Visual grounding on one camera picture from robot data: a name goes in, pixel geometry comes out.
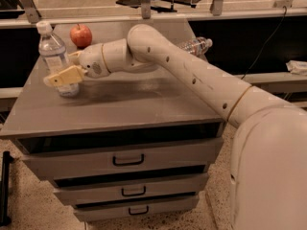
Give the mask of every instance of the wire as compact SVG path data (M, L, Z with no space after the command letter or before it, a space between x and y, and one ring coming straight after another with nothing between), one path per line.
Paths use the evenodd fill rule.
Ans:
M279 21L277 27L275 28L275 30L272 32L272 34L268 37L268 39L265 41L265 43L262 45L256 59L254 60L254 62L250 65L250 67L247 69L247 71L245 72L245 74L241 77L241 80L247 75L247 73L250 71L250 69L255 65L255 63L257 62L257 60L260 58L263 49L266 47L267 43L270 41L270 39L275 35L275 33L277 32L277 30L279 29L279 27L281 26L282 22L284 21L286 14L287 14L287 7L284 6L284 14L281 18L281 20Z

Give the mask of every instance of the red apple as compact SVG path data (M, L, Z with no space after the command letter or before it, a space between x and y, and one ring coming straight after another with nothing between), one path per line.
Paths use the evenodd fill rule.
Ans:
M77 24L70 30L70 39L79 48L85 48L90 45L92 38L90 29L83 24Z

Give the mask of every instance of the drawer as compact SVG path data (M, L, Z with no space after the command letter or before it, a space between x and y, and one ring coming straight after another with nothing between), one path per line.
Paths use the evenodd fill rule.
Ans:
M191 210L197 206L198 201L199 197L197 195L179 196L112 206L76 209L74 214L79 221L125 218L162 212Z
M79 205L199 192L207 180L207 173L178 175L55 189L54 194L64 205Z
M213 138L116 148L79 149L27 155L23 161L40 180L56 180L209 165L215 161L222 144L222 138Z

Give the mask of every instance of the black drawer handle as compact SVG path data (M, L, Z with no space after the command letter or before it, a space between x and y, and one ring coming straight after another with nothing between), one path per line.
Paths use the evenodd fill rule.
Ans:
M131 208L128 209L128 212L129 212L129 215L131 215L131 216L137 216L137 215L144 215L144 214L147 214L147 213L149 212L149 210L150 210L150 207L146 206L146 211L144 211L144 212L133 213L133 212L131 211Z
M143 187L143 192L132 195L126 195L124 188L122 188L122 196L143 196L145 193L146 193L146 186Z
M141 160L136 161L136 162L131 162L131 163L117 163L116 162L116 157L113 156L113 165L114 166L130 166L130 165L140 165L144 162L144 154L141 154Z

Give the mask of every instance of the plastic water bottle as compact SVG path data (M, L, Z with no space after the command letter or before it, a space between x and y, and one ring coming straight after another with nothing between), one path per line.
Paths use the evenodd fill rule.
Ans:
M40 21L36 24L40 41L38 50L42 56L50 74L55 74L71 65L65 43L53 29L48 21ZM74 97L79 93L79 85L77 83L66 84L57 87L62 97Z
M208 49L213 45L211 39L207 39L204 37L196 37L194 39L181 42L177 46L185 50L186 52L190 53L191 55L194 55L196 57L200 57L204 53L208 51Z

